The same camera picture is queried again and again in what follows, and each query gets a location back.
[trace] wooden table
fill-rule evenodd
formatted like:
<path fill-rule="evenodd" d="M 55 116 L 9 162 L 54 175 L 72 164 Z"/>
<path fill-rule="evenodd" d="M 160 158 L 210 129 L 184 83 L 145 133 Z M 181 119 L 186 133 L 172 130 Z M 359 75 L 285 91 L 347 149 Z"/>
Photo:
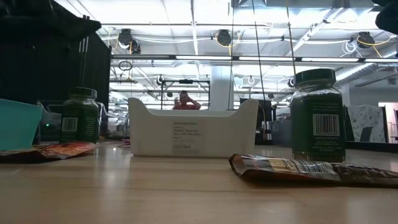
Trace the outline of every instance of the wooden table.
<path fill-rule="evenodd" d="M 289 157 L 290 149 L 259 148 Z M 398 155 L 348 151 L 348 162 L 398 171 Z M 226 159 L 92 156 L 0 164 L 0 223 L 397 223 L 398 190 L 255 188 Z"/>

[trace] snack wrapper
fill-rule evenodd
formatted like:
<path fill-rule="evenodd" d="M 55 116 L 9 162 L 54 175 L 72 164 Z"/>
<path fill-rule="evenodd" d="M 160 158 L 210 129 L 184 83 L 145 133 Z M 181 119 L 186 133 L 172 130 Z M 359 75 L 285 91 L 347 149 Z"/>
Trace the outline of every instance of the snack wrapper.
<path fill-rule="evenodd" d="M 93 150 L 90 142 L 68 142 L 36 146 L 33 149 L 0 151 L 0 162 L 47 162 L 67 159 Z"/>
<path fill-rule="evenodd" d="M 344 163 L 302 161 L 235 154 L 229 159 L 232 170 L 254 181 L 291 180 L 336 185 L 398 187 L 398 173 Z"/>

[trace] label on bin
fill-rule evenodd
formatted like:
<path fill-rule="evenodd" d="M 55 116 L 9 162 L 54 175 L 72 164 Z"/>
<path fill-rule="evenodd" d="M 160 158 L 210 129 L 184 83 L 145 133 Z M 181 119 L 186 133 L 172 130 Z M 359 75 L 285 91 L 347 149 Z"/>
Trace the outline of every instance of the label on bin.
<path fill-rule="evenodd" d="M 175 154 L 198 154 L 205 147 L 205 124 L 173 121 L 172 151 Z"/>

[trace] man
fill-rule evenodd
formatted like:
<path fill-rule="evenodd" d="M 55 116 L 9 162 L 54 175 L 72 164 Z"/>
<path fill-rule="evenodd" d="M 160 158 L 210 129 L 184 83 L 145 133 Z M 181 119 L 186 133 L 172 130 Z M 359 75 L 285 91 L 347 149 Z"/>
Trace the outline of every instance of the man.
<path fill-rule="evenodd" d="M 178 98 L 176 97 L 174 99 L 174 107 L 173 110 L 199 110 L 200 109 L 200 104 L 196 102 L 195 100 L 191 99 L 188 96 L 187 91 L 183 90 L 180 93 L 180 102 L 178 102 Z"/>

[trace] jar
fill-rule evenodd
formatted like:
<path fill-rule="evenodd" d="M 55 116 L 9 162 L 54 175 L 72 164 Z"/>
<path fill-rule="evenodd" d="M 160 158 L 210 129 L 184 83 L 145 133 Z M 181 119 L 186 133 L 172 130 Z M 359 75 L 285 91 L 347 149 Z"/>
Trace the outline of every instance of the jar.
<path fill-rule="evenodd" d="M 99 137 L 97 91 L 75 87 L 62 108 L 60 142 L 96 143 Z"/>
<path fill-rule="evenodd" d="M 295 159 L 343 162 L 345 129 L 343 99 L 335 71 L 314 69 L 295 75 L 290 105 L 292 149 Z"/>

